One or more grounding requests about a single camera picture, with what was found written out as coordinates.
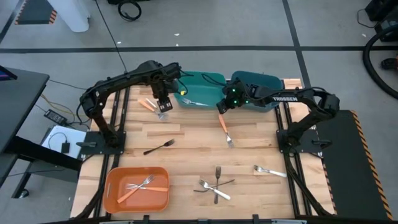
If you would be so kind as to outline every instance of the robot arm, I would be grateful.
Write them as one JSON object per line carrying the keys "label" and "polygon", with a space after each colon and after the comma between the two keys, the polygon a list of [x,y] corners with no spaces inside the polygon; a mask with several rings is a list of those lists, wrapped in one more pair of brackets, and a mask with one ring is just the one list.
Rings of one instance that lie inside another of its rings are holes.
{"label": "robot arm", "polygon": [[98,125],[106,145],[117,147],[118,137],[115,129],[107,124],[103,117],[103,109],[108,96],[129,86],[150,85],[154,98],[159,99],[157,104],[161,112],[171,110],[173,106],[168,95],[178,90],[175,79],[181,77],[180,70],[178,63],[163,66],[153,60],[144,62],[129,73],[97,82],[80,97],[80,104],[87,117],[93,119]]}
{"label": "robot arm", "polygon": [[[340,109],[340,100],[333,94],[326,92],[322,88],[304,88],[294,90],[273,90],[266,86],[255,84],[246,85],[241,80],[236,79],[223,88],[226,95],[217,103],[220,114],[227,112],[228,109],[240,107],[253,103],[256,106],[265,107],[272,102],[301,102],[306,104],[311,112],[299,122],[293,122],[284,136],[284,142],[290,146],[298,146],[303,133],[320,121],[326,121],[336,116]],[[313,97],[320,97],[317,103]]]}

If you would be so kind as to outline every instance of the gray floor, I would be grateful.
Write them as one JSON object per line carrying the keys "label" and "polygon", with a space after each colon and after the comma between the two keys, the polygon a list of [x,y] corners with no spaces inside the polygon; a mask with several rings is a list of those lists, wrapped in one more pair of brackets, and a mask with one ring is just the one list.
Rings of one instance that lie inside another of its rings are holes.
{"label": "gray floor", "polygon": [[[12,25],[0,49],[112,47],[95,3],[83,1],[91,12],[89,31],[72,33],[59,16],[53,25]],[[122,20],[115,6],[106,4],[105,0],[98,1],[116,41],[121,42],[120,47],[293,46],[282,0],[151,0],[141,3],[142,17],[132,23]],[[289,0],[300,45],[363,46],[375,32],[356,23],[356,11],[368,2]],[[0,2],[0,28],[16,4],[17,0]],[[365,15],[362,20],[369,22]],[[377,65],[395,54],[384,51],[373,52],[371,56]],[[279,78],[302,77],[294,51],[123,52],[121,55],[128,70],[153,59],[162,63],[180,62],[185,70],[219,72],[227,78],[236,70]],[[303,52],[303,56],[311,84],[336,93],[342,109],[358,112],[391,210],[398,217],[395,173],[398,139],[394,132],[398,125],[395,117],[398,101],[371,81],[363,67],[361,52]],[[0,63],[47,73],[53,80],[80,87],[89,87],[123,72],[116,53],[0,54]],[[380,71],[380,74],[398,89],[396,73]],[[50,100],[70,108],[76,108],[81,93],[56,83],[48,83],[44,91]],[[41,99],[37,104],[49,108]],[[41,110],[34,108],[19,135],[39,142],[52,125]],[[23,172],[26,165],[19,161],[12,173]],[[0,189],[0,217],[4,223],[41,223],[69,217],[76,184],[33,175],[27,186],[31,195],[10,199],[19,178],[8,178]]]}

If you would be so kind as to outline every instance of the wooden table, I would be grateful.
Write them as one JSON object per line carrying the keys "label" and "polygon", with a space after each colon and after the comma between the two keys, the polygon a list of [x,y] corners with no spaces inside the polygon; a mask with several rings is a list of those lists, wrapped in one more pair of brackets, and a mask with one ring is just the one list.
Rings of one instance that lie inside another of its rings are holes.
{"label": "wooden table", "polygon": [[[299,79],[285,80],[286,88],[301,86]],[[196,110],[179,107],[170,96],[174,109],[167,112],[169,119],[160,121],[155,114],[141,106],[137,99],[152,99],[150,88],[132,86],[129,97],[126,127],[126,150],[120,158],[120,167],[161,166],[170,173],[170,201],[162,212],[115,213],[113,220],[142,220],[150,215],[151,220],[188,219],[251,219],[293,218],[287,179],[271,174],[258,173],[253,165],[286,172],[283,155],[278,150],[275,131],[277,121],[274,111],[235,109],[223,115],[235,148],[230,149],[218,121],[216,110]],[[113,96],[108,98],[104,117],[111,116]],[[293,121],[299,121],[308,109],[301,103],[290,103]],[[95,123],[92,129],[98,129]],[[159,149],[147,156],[142,153],[164,142],[175,139],[175,144]],[[93,156],[83,164],[78,181],[71,217],[78,215],[90,201],[100,179],[103,156]],[[319,158],[302,154],[301,161],[308,188],[326,210],[333,213],[332,201],[326,183],[322,162]],[[231,184],[220,190],[231,196],[227,201],[219,198],[213,203],[214,193],[198,193],[199,179],[215,183],[215,167],[221,169],[220,182],[231,179]],[[304,213],[301,193],[298,191],[300,211]]]}

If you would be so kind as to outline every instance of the orange and black striped tape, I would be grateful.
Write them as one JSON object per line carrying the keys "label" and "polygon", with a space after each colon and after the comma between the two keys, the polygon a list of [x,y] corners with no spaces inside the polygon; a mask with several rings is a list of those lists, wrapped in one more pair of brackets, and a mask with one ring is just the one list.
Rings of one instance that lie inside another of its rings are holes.
{"label": "orange and black striped tape", "polygon": [[353,114],[353,117],[355,119],[356,127],[358,129],[359,136],[361,137],[363,148],[365,149],[365,154],[368,157],[368,162],[369,162],[369,166],[373,173],[374,181],[376,182],[376,185],[379,189],[380,198],[383,201],[384,208],[386,209],[387,217],[390,220],[392,220],[391,210],[390,210],[390,207],[388,206],[388,202],[387,202],[386,196],[384,195],[383,188],[381,187],[379,175],[377,174],[376,167],[374,166],[371,152],[369,151],[368,144],[366,143],[365,136],[364,136],[362,128],[361,128],[361,123],[359,123],[358,115],[353,110],[351,110],[351,113]]}
{"label": "orange and black striped tape", "polygon": [[335,215],[337,215],[336,204],[335,204],[335,201],[333,199],[333,194],[331,193],[331,187],[330,187],[330,181],[329,181],[329,177],[328,177],[328,172],[326,171],[326,165],[325,165],[325,163],[323,163],[323,160],[322,160],[322,164],[323,164],[323,171],[325,172],[326,183],[328,184],[328,188],[329,188],[331,204],[333,205],[333,209],[335,210]]}
{"label": "orange and black striped tape", "polygon": [[49,24],[53,24],[54,21],[55,21],[55,18],[57,18],[57,12],[56,12],[55,10],[53,10],[53,11],[51,12]]}
{"label": "orange and black striped tape", "polygon": [[22,3],[22,6],[21,6],[21,9],[20,9],[20,11],[19,11],[19,13],[18,13],[18,16],[17,16],[17,18],[15,19],[15,25],[18,25],[18,19],[19,19],[19,17],[21,16],[21,14],[22,14],[22,12],[23,12],[23,10],[24,10],[24,8],[25,8],[25,4],[26,4],[26,1],[24,1],[24,3]]}

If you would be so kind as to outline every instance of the white paper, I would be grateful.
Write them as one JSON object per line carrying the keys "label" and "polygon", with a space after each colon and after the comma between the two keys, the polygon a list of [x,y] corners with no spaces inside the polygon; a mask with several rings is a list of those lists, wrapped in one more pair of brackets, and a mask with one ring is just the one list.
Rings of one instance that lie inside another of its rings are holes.
{"label": "white paper", "polygon": [[[66,127],[62,127],[62,126],[55,126],[51,130],[50,134],[47,136],[45,141],[43,142],[42,146],[46,147],[46,148],[49,148],[49,149],[51,149],[53,151],[61,152],[62,143],[65,142],[65,136],[63,134],[56,134],[56,133],[65,134],[66,137],[67,137],[67,141],[70,143],[69,153],[65,153],[65,155],[77,159],[81,147],[77,146],[76,143],[77,142],[84,142],[85,137],[86,137],[86,133],[84,131],[78,131],[78,130],[74,130],[72,128],[66,128]],[[56,134],[56,135],[50,141],[50,146],[51,146],[51,148],[50,148],[49,147],[49,139],[54,134]]]}

